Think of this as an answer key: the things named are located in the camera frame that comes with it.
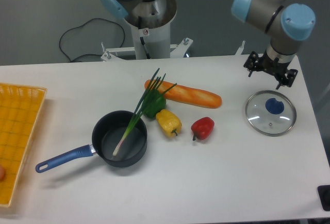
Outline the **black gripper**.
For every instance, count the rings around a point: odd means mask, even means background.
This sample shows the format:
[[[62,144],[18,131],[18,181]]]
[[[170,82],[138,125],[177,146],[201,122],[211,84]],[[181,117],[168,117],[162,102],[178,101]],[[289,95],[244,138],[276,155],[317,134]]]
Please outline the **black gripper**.
[[[290,69],[290,62],[280,63],[279,58],[272,60],[266,53],[260,58],[254,51],[250,53],[243,67],[249,72],[248,77],[251,77],[253,72],[263,71],[275,77],[278,81],[276,90],[279,90],[281,86],[291,87],[298,74],[298,70]]]

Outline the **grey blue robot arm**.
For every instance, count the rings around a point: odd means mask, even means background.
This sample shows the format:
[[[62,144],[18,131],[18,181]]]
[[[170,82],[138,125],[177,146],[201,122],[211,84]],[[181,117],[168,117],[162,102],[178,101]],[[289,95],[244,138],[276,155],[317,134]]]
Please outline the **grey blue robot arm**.
[[[170,48],[170,25],[177,13],[176,0],[100,0],[104,8],[130,26],[137,59],[177,58],[186,48]],[[231,12],[271,37],[262,56],[251,52],[244,63],[249,72],[272,75],[279,86],[291,87],[297,70],[288,66],[301,43],[311,34],[316,16],[303,4],[283,6],[285,0],[234,0]]]

